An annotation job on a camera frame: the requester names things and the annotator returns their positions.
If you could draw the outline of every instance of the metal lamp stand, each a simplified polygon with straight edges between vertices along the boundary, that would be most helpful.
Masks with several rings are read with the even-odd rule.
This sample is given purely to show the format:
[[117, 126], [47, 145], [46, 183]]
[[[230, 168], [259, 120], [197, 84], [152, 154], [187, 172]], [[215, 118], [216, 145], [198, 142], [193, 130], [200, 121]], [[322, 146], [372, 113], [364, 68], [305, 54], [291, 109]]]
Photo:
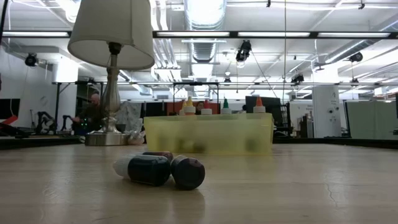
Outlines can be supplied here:
[[116, 129], [116, 112], [120, 109], [118, 91], [118, 54], [121, 44], [110, 42], [111, 66], [107, 68], [108, 83], [101, 99], [101, 112], [104, 115], [103, 126], [99, 131], [86, 135], [86, 146], [123, 146], [127, 144], [128, 135]]

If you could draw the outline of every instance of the person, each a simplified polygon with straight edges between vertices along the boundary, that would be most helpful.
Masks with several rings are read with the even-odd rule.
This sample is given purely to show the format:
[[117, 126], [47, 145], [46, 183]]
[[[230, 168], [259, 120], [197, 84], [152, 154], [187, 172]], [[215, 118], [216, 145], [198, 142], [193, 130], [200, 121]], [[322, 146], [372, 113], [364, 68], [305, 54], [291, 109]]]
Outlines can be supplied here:
[[97, 131], [101, 129], [103, 115], [100, 108], [100, 96], [97, 93], [90, 97], [91, 104], [81, 112], [76, 118], [72, 118], [77, 124], [87, 123], [89, 131]]
[[246, 113], [246, 105], [243, 105], [243, 106], [242, 106], [242, 110], [239, 111], [239, 113]]
[[196, 111], [196, 115], [201, 115], [201, 110], [205, 107], [205, 102], [203, 101], [199, 101], [197, 103], [197, 111]]

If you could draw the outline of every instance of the white lamp shade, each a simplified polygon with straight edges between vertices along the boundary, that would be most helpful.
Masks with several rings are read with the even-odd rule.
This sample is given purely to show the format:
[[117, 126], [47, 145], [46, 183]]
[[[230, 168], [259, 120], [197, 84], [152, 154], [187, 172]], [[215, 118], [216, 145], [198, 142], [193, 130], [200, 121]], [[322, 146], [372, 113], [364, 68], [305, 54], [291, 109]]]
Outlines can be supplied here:
[[148, 0], [84, 0], [68, 44], [76, 58], [108, 67], [109, 42], [121, 44], [118, 68], [142, 70], [154, 64]]

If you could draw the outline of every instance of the table lamp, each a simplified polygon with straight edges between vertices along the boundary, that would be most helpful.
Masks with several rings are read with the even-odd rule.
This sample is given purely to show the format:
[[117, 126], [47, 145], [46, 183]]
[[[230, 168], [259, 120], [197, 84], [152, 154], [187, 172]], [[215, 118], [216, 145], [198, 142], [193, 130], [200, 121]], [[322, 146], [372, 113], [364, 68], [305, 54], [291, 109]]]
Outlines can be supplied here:
[[86, 135], [86, 145], [123, 145], [127, 136], [116, 129], [120, 108], [119, 69], [142, 70], [154, 64], [148, 0], [84, 0], [81, 2], [69, 52], [76, 58], [106, 67], [108, 83], [101, 99], [103, 126]]

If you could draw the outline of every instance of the table surface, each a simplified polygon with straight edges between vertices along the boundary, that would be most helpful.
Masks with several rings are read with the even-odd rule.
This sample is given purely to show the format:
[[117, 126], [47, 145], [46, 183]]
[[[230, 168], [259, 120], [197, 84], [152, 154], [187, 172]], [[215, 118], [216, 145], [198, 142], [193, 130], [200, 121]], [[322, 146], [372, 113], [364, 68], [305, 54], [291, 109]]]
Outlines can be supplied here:
[[145, 147], [0, 151], [0, 223], [396, 223], [398, 151], [274, 145], [271, 156], [189, 155], [206, 167], [179, 191], [117, 176]]

